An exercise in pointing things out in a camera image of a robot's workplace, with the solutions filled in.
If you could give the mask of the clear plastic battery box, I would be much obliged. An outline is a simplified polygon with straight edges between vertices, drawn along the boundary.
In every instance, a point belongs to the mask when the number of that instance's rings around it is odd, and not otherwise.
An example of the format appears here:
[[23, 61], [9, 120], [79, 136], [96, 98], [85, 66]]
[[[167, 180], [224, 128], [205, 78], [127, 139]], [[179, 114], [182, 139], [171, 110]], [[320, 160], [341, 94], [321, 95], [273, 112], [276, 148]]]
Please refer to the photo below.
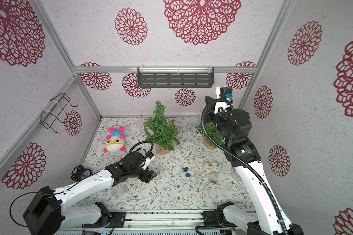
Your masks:
[[208, 182], [212, 184], [217, 184], [219, 182], [219, 173], [211, 172], [208, 174]]

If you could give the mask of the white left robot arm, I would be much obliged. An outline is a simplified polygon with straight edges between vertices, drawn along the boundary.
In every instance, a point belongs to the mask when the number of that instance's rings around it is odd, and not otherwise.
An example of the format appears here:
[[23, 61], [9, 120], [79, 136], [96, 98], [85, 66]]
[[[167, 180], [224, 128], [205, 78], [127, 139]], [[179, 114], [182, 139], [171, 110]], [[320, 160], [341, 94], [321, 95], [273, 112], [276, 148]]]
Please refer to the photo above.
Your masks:
[[53, 235], [60, 229], [73, 226], [107, 227], [115, 226], [110, 210], [103, 202], [95, 202], [86, 207], [74, 205], [95, 194], [126, 182], [131, 178], [138, 178], [149, 183], [157, 175], [148, 166], [154, 159], [154, 143], [148, 141], [150, 149], [141, 154], [135, 144], [127, 155], [116, 163], [106, 166], [74, 184], [57, 189], [46, 186], [33, 192], [34, 198], [23, 213], [25, 223], [32, 235]]

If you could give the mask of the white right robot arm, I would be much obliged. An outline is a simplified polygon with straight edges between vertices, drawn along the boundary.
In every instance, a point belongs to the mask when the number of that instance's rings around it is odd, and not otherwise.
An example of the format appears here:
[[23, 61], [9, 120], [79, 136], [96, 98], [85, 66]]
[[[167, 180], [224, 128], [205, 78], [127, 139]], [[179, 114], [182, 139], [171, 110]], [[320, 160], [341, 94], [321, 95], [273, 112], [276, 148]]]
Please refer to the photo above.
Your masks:
[[245, 235], [302, 235], [282, 210], [268, 184], [261, 157], [248, 135], [252, 128], [249, 113], [233, 108], [232, 88], [217, 87], [217, 97], [205, 97], [200, 117], [203, 135], [223, 151], [234, 172], [244, 183], [255, 213], [240, 209], [232, 202], [215, 210], [217, 229], [239, 229]]

